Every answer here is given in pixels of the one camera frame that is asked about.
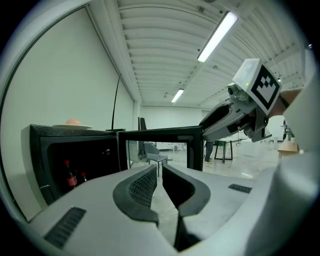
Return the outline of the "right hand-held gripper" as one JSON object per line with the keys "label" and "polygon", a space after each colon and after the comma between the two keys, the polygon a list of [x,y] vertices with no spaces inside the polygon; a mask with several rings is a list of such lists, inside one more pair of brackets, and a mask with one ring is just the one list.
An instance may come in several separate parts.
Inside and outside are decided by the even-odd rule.
{"label": "right hand-held gripper", "polygon": [[252,142],[269,138],[269,114],[282,85],[259,58],[247,58],[227,85],[230,99],[216,105],[199,123],[202,138],[217,141],[243,131]]}

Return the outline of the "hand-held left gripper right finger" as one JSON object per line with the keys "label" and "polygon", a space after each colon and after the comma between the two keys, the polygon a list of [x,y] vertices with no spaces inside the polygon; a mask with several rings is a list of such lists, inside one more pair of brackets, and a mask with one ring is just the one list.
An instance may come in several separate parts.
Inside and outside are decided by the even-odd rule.
{"label": "hand-held left gripper right finger", "polygon": [[162,186],[177,210],[174,245],[163,252],[245,252],[254,222],[248,200],[255,181],[165,164]]}

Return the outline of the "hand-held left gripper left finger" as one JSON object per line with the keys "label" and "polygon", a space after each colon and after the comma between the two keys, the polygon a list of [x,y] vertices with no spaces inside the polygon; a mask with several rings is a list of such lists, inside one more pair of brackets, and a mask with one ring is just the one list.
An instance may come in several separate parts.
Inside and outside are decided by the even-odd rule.
{"label": "hand-held left gripper left finger", "polygon": [[49,205],[30,226],[72,256],[154,256],[156,186],[154,165],[95,178]]}

